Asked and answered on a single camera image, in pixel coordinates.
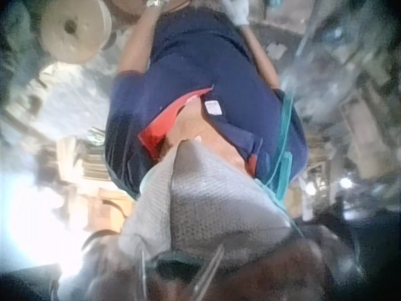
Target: navy blue shirt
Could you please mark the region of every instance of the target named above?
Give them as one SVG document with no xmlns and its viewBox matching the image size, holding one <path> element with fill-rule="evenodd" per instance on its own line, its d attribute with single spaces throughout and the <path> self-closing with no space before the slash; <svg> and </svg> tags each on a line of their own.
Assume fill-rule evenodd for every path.
<svg viewBox="0 0 401 301">
<path fill-rule="evenodd" d="M 118 187 L 138 196 L 141 180 L 156 163 L 138 136 L 175 100 L 209 87 L 203 100 L 217 100 L 222 111 L 208 115 L 209 122 L 246 162 L 257 158 L 254 175 L 267 180 L 278 147 L 283 93 L 259 76 L 244 40 L 223 14 L 185 8 L 158 22 L 146 73 L 123 73 L 115 80 L 105 152 Z M 287 150 L 293 154 L 293 179 L 308 156 L 294 110 Z"/>
</svg>

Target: bright light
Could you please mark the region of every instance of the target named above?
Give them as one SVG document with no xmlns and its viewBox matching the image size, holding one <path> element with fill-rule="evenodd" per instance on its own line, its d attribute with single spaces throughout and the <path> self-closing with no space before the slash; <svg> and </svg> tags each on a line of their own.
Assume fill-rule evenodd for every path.
<svg viewBox="0 0 401 301">
<path fill-rule="evenodd" d="M 305 191 L 310 196 L 314 196 L 316 194 L 315 185 L 312 182 L 309 182 L 308 185 L 306 185 Z"/>
<path fill-rule="evenodd" d="M 352 187 L 353 183 L 349 178 L 343 177 L 340 180 L 340 185 L 341 185 L 342 188 L 349 189 L 349 188 Z"/>
</svg>

